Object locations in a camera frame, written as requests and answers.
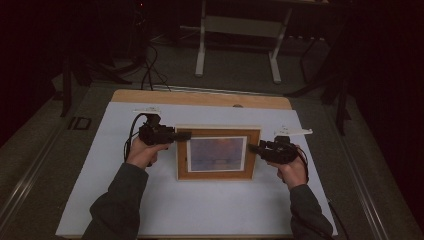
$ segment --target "wooden frame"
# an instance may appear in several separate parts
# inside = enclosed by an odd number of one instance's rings
[[[177,142],[178,180],[252,179],[256,154],[247,144],[258,144],[260,126],[177,125],[175,129],[192,134],[190,141]]]

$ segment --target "person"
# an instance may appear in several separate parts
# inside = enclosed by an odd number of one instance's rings
[[[147,184],[145,169],[157,161],[158,152],[169,144],[147,146],[139,138],[133,140],[128,159],[122,163],[108,192],[90,207],[92,220],[82,239],[134,240],[140,226],[140,202]],[[322,215],[315,195],[307,185],[305,165],[300,158],[289,164],[275,164],[277,176],[290,190],[291,228],[295,239],[329,239],[332,225]]]

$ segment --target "small white object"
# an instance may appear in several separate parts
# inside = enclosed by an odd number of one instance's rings
[[[312,134],[312,129],[301,129],[301,128],[288,128],[282,127],[274,131],[275,136],[295,136],[295,135],[305,135]]]
[[[134,109],[135,113],[145,113],[145,114],[160,114],[160,110],[158,107],[147,107],[141,109]]]

